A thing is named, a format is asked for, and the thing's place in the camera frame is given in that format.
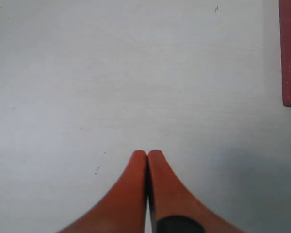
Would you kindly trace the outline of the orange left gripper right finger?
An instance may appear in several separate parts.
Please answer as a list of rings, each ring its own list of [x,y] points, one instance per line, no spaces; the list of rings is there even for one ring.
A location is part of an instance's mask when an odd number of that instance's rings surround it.
[[[242,233],[199,201],[160,150],[148,154],[151,226],[154,233]]]

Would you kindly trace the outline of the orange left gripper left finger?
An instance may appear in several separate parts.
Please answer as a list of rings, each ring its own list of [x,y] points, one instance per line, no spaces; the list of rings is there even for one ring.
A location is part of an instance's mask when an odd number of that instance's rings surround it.
[[[146,222],[147,154],[133,152],[107,194],[62,233],[143,233]]]

